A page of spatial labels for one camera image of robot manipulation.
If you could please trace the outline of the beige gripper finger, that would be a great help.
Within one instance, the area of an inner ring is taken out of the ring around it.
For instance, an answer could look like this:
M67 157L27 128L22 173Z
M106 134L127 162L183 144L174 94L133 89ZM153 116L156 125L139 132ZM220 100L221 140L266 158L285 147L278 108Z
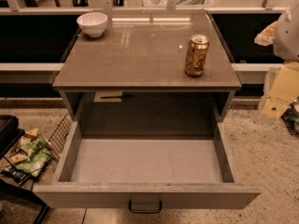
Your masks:
M254 38L254 43L260 46L269 46L273 44L277 22L274 21L264 28Z

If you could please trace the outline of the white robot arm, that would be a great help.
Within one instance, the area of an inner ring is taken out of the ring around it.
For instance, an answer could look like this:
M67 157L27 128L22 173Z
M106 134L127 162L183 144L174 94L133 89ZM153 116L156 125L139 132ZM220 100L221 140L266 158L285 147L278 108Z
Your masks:
M282 12L254 38L260 46L273 46L274 54L285 61L299 61L299 0Z

